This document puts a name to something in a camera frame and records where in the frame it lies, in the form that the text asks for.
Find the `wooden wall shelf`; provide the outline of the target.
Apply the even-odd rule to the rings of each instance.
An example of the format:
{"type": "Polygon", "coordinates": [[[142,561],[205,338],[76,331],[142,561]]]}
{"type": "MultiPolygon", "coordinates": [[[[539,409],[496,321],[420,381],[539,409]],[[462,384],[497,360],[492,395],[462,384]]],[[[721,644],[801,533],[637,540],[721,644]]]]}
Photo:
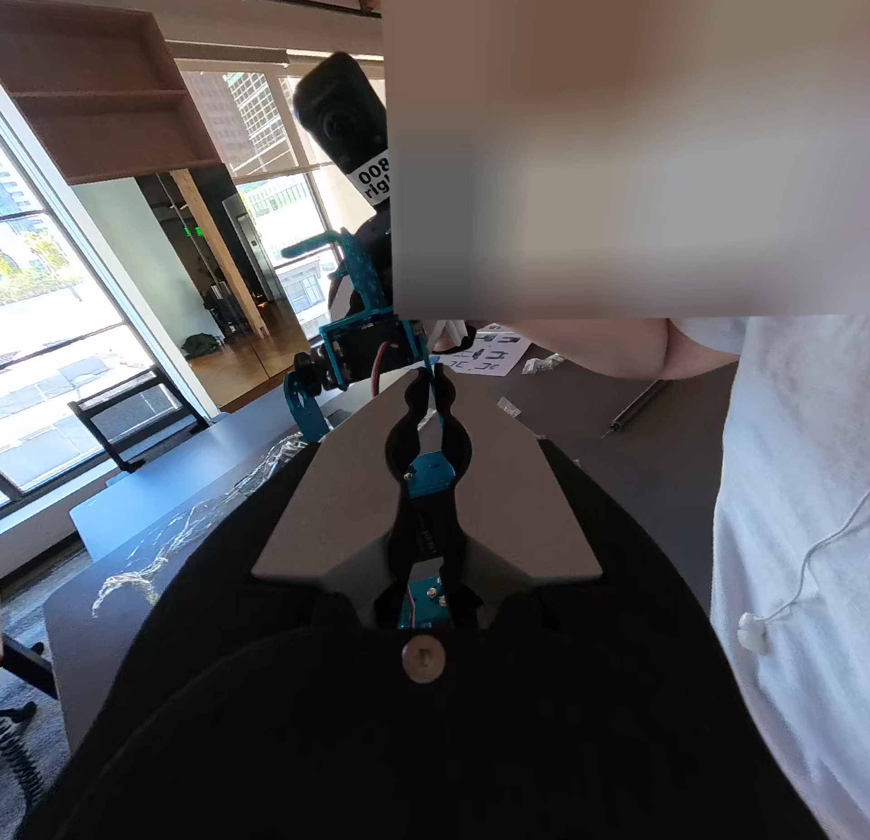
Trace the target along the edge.
{"type": "Polygon", "coordinates": [[[221,163],[149,13],[1,0],[1,79],[69,185],[221,163]]]}

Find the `light grey desk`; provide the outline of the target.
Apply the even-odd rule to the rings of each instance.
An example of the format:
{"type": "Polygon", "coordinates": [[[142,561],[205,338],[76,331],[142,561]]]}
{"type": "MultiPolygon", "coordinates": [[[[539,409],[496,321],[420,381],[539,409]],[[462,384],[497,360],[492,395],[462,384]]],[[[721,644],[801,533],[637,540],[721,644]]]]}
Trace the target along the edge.
{"type": "Polygon", "coordinates": [[[296,430],[276,388],[71,510],[94,563],[187,504],[221,494],[296,430]]]}

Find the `crumpled clear plastic wrap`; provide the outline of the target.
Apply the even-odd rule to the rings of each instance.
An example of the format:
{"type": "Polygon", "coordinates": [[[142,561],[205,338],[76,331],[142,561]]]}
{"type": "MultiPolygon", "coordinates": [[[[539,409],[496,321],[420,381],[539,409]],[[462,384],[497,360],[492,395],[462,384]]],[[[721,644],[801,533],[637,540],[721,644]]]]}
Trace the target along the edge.
{"type": "Polygon", "coordinates": [[[122,571],[109,576],[97,591],[92,617],[98,617],[108,597],[121,588],[132,588],[145,598],[148,605],[155,605],[162,592],[158,587],[158,575],[168,564],[183,550],[198,547],[307,446],[300,430],[287,433],[265,453],[258,454],[228,489],[187,504],[172,514],[166,523],[149,530],[128,555],[122,571]]]}

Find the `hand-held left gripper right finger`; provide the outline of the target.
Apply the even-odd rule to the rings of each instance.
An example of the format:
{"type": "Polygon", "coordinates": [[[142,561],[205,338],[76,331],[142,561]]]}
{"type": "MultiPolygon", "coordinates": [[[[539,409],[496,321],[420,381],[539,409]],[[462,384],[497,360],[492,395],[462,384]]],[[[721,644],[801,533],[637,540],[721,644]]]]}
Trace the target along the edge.
{"type": "Polygon", "coordinates": [[[432,393],[453,471],[441,569],[449,605],[499,606],[597,581],[601,565],[535,434],[446,367],[433,369],[432,393]]]}

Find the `person's right forearm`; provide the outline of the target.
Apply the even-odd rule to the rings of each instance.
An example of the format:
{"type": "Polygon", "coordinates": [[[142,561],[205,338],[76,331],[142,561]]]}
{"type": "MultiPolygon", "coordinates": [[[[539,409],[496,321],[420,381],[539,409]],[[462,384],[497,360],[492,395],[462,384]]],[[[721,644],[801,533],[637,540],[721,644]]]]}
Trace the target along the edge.
{"type": "Polygon", "coordinates": [[[503,320],[502,324],[576,365],[617,379],[689,379],[739,360],[695,342],[666,319],[503,320]]]}

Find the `black screwdriver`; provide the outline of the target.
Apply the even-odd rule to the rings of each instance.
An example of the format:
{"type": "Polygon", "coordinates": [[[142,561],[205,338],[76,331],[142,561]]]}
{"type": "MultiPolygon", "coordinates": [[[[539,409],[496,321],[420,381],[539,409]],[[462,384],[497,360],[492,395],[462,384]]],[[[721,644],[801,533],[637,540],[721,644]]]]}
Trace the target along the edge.
{"type": "Polygon", "coordinates": [[[669,386],[669,379],[657,379],[622,409],[609,423],[599,438],[601,441],[612,434],[623,432],[630,426],[669,386]]]}

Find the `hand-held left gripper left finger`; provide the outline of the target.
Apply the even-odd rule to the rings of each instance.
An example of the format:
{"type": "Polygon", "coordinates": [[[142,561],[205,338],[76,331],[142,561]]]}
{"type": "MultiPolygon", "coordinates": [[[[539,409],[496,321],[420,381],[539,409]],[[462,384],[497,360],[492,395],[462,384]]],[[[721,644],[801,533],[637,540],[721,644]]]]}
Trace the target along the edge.
{"type": "Polygon", "coordinates": [[[408,414],[406,390],[418,373],[398,374],[324,437],[252,568],[254,578],[339,593],[362,623],[375,624],[375,600],[394,582],[386,540],[405,483],[388,468],[386,442],[408,414]]]}

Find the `tall side window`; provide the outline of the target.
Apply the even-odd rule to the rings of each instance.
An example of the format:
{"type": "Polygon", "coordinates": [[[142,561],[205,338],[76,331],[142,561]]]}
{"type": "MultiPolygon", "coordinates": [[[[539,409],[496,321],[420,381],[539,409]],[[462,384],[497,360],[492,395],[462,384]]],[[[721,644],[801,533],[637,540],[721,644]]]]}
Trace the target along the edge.
{"type": "Polygon", "coordinates": [[[2,89],[1,510],[212,424],[144,300],[2,89]]]}

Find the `printed instruction sheet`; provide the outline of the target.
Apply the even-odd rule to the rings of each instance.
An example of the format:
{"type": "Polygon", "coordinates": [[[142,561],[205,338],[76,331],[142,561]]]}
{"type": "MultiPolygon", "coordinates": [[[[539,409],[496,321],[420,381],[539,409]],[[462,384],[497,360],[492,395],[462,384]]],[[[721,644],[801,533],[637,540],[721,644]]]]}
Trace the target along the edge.
{"type": "Polygon", "coordinates": [[[456,374],[505,377],[524,358],[531,342],[510,327],[490,323],[476,333],[473,344],[461,352],[439,354],[439,363],[456,374]]]}

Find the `blue toy robot arm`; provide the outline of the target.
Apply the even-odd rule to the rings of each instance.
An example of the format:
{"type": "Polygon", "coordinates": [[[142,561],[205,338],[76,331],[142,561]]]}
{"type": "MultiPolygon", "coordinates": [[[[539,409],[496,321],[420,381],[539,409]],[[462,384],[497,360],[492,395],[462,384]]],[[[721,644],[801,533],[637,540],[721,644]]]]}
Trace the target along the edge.
{"type": "Polygon", "coordinates": [[[372,396],[381,392],[382,375],[394,368],[422,363],[411,373],[407,411],[400,414],[385,441],[386,465],[404,486],[398,512],[386,540],[386,560],[396,582],[375,601],[378,624],[417,621],[411,590],[412,567],[441,559],[440,597],[455,628],[477,628],[480,598],[462,584],[468,540],[459,527],[454,490],[471,460],[467,433],[451,415],[455,390],[436,367],[434,354],[448,355],[473,344],[477,329],[463,321],[400,320],[387,292],[383,269],[389,266],[391,237],[374,228],[374,219],[357,234],[326,232],[284,248],[285,258],[301,258],[321,247],[338,247],[342,259],[331,274],[335,284],[352,285],[350,312],[320,330],[321,345],[296,354],[284,379],[289,410],[304,439],[321,442],[329,432],[317,397],[330,390],[347,391],[369,380],[372,396]]]}

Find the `pale wooden post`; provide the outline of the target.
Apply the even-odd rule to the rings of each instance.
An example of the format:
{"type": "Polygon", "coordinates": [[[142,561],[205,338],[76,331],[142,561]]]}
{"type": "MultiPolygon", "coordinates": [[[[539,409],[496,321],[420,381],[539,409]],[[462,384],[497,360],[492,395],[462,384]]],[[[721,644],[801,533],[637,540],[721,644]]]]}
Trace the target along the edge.
{"type": "Polygon", "coordinates": [[[191,214],[203,232],[203,237],[223,271],[224,278],[233,292],[239,306],[245,313],[245,318],[252,332],[259,338],[269,338],[271,335],[259,308],[251,296],[244,277],[237,267],[235,259],[223,240],[223,236],[212,217],[191,173],[188,169],[170,170],[169,175],[175,181],[191,214]]]}

